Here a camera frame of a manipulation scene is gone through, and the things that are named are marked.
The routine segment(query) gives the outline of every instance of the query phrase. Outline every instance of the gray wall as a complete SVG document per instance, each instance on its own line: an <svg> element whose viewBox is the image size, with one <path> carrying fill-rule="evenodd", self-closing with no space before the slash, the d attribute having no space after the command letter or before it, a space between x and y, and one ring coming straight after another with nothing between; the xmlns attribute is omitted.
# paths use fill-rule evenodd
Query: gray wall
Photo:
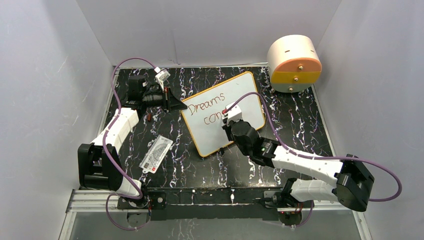
<svg viewBox="0 0 424 240"><path fill-rule="evenodd" d="M343 0L317 51L317 98L338 155L384 164L403 182L365 214L374 240L424 239L424 2ZM372 168L372 197L396 183Z"/></svg>
<svg viewBox="0 0 424 240"><path fill-rule="evenodd" d="M0 239L57 239L112 66L75 0L0 2Z"/></svg>
<svg viewBox="0 0 424 240"><path fill-rule="evenodd" d="M160 66L266 62L271 44L291 34L317 46L340 1L77 0L113 65L139 56Z"/></svg>

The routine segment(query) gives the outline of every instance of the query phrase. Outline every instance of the whiteboard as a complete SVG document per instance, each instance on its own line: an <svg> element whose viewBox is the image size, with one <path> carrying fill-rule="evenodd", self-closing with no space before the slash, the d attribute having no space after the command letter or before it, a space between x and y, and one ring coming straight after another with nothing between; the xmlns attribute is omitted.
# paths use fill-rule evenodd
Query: whiteboard
<svg viewBox="0 0 424 240"><path fill-rule="evenodd" d="M222 129L222 111L241 96L258 92L253 74L249 71L223 81L183 100L188 106L182 110L182 117L202 157L233 143L228 141ZM257 95L249 95L238 103L243 120L256 130L265 125L261 102Z"/></svg>

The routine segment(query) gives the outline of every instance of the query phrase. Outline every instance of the white connector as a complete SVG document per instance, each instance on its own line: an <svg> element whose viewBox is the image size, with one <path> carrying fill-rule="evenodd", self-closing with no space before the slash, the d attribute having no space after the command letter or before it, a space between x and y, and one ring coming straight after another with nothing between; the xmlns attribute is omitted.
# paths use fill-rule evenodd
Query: white connector
<svg viewBox="0 0 424 240"><path fill-rule="evenodd" d="M235 102L232 102L228 104L225 107L225 110L229 109ZM224 118L227 118L226 125L230 126L230 122L233 121L234 123L237 123L240 120L243 120L242 116L242 110L240 109L239 105L235 105L231 110L224 113Z"/></svg>
<svg viewBox="0 0 424 240"><path fill-rule="evenodd" d="M164 90L164 81L167 80L171 74L164 69L160 69L159 67L156 67L154 71L157 73L154 78L156 79L156 82L160 85L160 88L162 88L162 91Z"/></svg>

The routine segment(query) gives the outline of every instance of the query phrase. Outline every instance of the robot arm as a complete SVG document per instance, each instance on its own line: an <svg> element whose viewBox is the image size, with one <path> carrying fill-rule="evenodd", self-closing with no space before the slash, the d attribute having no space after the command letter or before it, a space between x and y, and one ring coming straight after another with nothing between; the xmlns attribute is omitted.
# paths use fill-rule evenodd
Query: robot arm
<svg viewBox="0 0 424 240"><path fill-rule="evenodd" d="M123 177L106 155L103 148L103 138L106 130L106 146L113 160L121 166L119 150L127 138L128 133L139 122L148 107L161 107L166 112L187 109L187 106L171 93L169 86L163 86L162 79L158 84L147 87L144 76L132 76L128 81L128 93L124 101L119 118L106 128L89 144L81 144L78 148L79 183L90 189L111 190L128 196L139 196L139 192ZM112 121L118 115L115 112ZM133 179L134 183L146 196L146 188L142 182Z"/></svg>
<svg viewBox="0 0 424 240"><path fill-rule="evenodd" d="M248 122L243 121L240 107L236 105L229 111L226 109L222 128L228 140L234 141L243 155L261 166L289 169L314 178L290 178L282 192L265 200L266 206L294 207L309 200L327 200L340 202L358 212L367 209L374 177L362 162L315 160L313 157L318 155L298 150L294 155L278 141L259 136ZM299 154L311 156L312 159L302 158Z"/></svg>

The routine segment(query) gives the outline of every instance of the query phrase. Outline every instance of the black marble surface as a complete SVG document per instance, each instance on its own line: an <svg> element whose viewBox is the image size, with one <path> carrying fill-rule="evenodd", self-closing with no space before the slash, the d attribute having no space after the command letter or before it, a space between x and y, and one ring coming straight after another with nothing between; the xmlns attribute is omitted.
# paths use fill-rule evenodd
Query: black marble surface
<svg viewBox="0 0 424 240"><path fill-rule="evenodd" d="M253 73L258 92L264 96L272 121L281 139L290 147L330 156L331 149L312 89L297 93L271 93L266 67L203 67L169 68L171 76L166 85L181 100L208 89L243 72ZM122 69L115 89L124 98L128 78L145 75L149 82L155 80L153 69ZM117 108L113 98L107 114L109 123ZM150 188L221 188L221 187L278 187L288 178L309 179L308 176L285 169L262 167L249 161L232 144L224 155L214 153L200 157L186 123L180 112L165 113L159 107L147 110L133 132L122 145L119 158L122 168L133 179L139 179ZM261 136L272 138L267 122L259 130ZM170 151L156 173L143 173L139 164L158 135L174 141Z"/></svg>

